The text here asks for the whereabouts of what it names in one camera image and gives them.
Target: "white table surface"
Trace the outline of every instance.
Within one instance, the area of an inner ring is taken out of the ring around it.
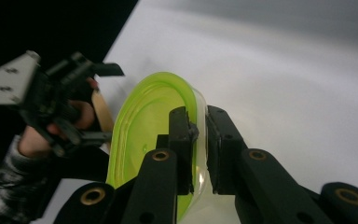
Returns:
[[[126,74],[99,78],[114,116],[139,81],[172,72],[300,185],[358,187],[358,1],[144,0],[105,61]],[[239,223],[233,199],[207,186],[181,223]]]

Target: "human hand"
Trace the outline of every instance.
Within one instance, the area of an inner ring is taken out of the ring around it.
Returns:
[[[93,89],[98,88],[98,83],[92,79],[87,79],[88,83]],[[83,101],[70,101],[69,104],[80,111],[80,119],[78,119],[74,126],[79,130],[86,130],[93,121],[94,109],[92,106]],[[60,138],[65,139],[66,136],[62,133],[60,128],[55,123],[50,123],[46,127],[47,131],[51,134],[58,135]],[[48,141],[33,127],[26,126],[22,138],[19,142],[18,151],[26,157],[46,157],[51,153],[51,146]]]

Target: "metal plate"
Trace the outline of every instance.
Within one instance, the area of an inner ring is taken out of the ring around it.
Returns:
[[[27,51],[0,67],[0,105],[18,105],[23,101],[39,60],[39,55]]]

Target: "black background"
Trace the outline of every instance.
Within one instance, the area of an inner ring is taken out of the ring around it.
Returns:
[[[80,51],[102,62],[135,7],[136,0],[0,0],[0,66],[26,50],[41,57],[42,69]],[[25,124],[16,111],[0,107],[0,161]]]

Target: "green plastic bowl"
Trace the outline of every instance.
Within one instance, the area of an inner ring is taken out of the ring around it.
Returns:
[[[177,219],[201,194],[206,172],[205,109],[202,95],[181,77],[156,73],[143,79],[121,107],[113,130],[106,183],[115,189],[138,175],[145,154],[156,148],[158,134],[167,134],[169,113],[185,106],[200,135],[193,146],[194,195],[178,196]]]

